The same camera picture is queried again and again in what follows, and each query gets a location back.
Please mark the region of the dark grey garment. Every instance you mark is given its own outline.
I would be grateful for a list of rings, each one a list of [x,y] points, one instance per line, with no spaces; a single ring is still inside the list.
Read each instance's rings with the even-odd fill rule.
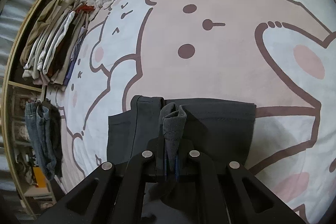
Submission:
[[[130,110],[109,116],[107,159],[123,164],[163,137],[167,166],[174,170],[184,139],[209,155],[219,169],[245,164],[252,143],[256,106],[212,98],[165,100],[134,96]]]

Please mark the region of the stack of folded clothes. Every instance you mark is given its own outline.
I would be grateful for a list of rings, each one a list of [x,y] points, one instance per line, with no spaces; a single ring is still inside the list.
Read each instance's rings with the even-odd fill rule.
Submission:
[[[23,48],[22,78],[36,85],[66,87],[95,7],[85,0],[51,0]]]

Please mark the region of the hanging blue jeans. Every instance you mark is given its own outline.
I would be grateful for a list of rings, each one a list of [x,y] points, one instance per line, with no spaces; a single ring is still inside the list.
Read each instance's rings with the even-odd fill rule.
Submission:
[[[38,166],[47,180],[62,176],[60,113],[49,100],[26,102],[25,122]]]

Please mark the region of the pink cartoon bear bedsheet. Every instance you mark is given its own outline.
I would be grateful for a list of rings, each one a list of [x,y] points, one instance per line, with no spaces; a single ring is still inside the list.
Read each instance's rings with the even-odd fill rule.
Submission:
[[[307,223],[335,198],[335,0],[115,0],[65,89],[61,185],[106,161],[108,118],[136,95],[254,103],[245,167]]]

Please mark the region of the wooden wardrobe frame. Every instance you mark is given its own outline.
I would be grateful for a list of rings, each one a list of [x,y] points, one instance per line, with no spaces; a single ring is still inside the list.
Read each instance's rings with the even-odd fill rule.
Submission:
[[[46,95],[46,88],[44,86],[35,85],[31,79],[24,80],[22,78],[23,67],[19,59],[33,25],[49,1],[35,0],[30,6],[15,37],[2,86],[1,122],[4,151],[19,203],[31,219],[36,219],[42,212],[38,200],[35,199],[36,197],[54,199],[55,196],[49,182],[46,187],[37,188],[27,183],[26,179],[18,172],[17,156],[19,153],[27,152],[31,148],[29,142],[15,138],[15,130],[25,125],[25,114],[20,109],[23,105],[22,100],[33,95],[38,96],[42,100]]]

